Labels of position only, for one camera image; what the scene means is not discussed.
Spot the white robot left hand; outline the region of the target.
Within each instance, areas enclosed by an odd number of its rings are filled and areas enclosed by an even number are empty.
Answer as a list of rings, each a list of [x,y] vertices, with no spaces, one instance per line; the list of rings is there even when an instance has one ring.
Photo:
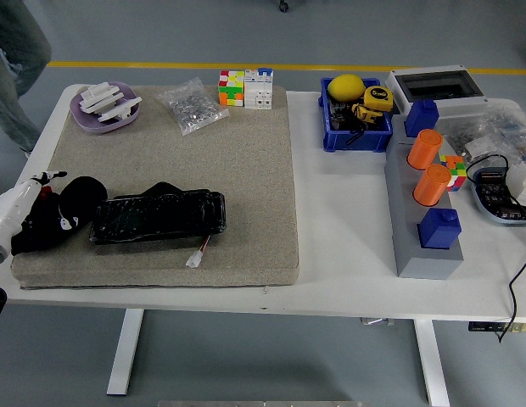
[[[42,187],[56,177],[65,176],[66,171],[44,171],[0,196],[0,263],[9,256],[12,237],[22,231],[22,222],[31,212]]]

